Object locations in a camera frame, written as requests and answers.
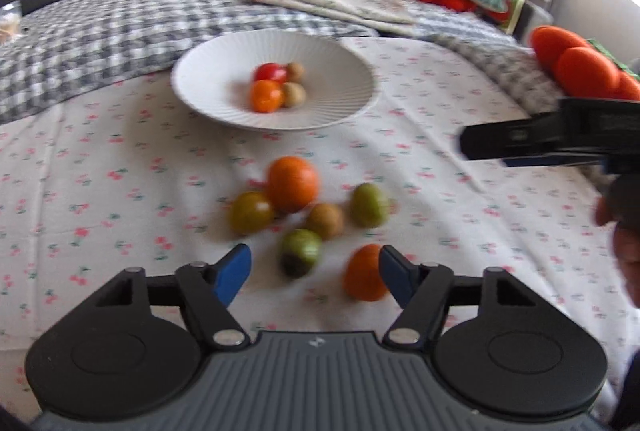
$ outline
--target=orange tomato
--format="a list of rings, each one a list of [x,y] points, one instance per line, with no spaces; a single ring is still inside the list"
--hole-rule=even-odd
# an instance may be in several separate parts
[[[273,162],[267,172],[267,197],[285,214],[299,212],[318,197],[320,178],[315,167],[297,156]]]
[[[359,301],[378,301],[388,292],[378,270],[380,245],[365,245],[351,256],[342,279],[342,287]]]
[[[256,113],[272,113],[284,103],[284,93],[274,80],[256,80],[251,87],[250,101]]]

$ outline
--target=white logo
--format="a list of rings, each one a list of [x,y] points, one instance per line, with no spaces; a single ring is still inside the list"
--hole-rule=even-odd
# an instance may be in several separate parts
[[[322,337],[316,337],[314,339],[311,339],[309,341],[309,344],[311,346],[313,346],[314,348],[320,348],[322,345],[324,345],[326,343],[326,340],[324,340]]]

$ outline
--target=red plush toy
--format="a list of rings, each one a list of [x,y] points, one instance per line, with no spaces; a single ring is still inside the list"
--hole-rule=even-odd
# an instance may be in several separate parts
[[[530,44],[567,95],[640,101],[640,82],[579,35],[541,26],[531,33]]]

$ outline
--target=ribbed gray surface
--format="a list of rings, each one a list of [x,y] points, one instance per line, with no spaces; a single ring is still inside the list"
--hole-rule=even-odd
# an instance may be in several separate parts
[[[282,332],[263,333],[254,347],[214,356],[188,392],[147,416],[119,423],[79,423],[44,414],[34,427],[41,431],[604,429],[587,416],[524,425],[474,414],[437,384],[420,357],[385,350],[373,334]]]

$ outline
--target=white plate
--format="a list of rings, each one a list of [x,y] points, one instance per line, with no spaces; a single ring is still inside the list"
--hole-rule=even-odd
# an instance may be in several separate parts
[[[249,91],[265,62],[300,62],[306,102],[294,109],[255,113]],[[340,124],[369,109],[380,85],[367,64],[335,41],[283,30],[227,34],[196,46],[174,66],[175,94],[212,119],[266,131],[313,130]]]

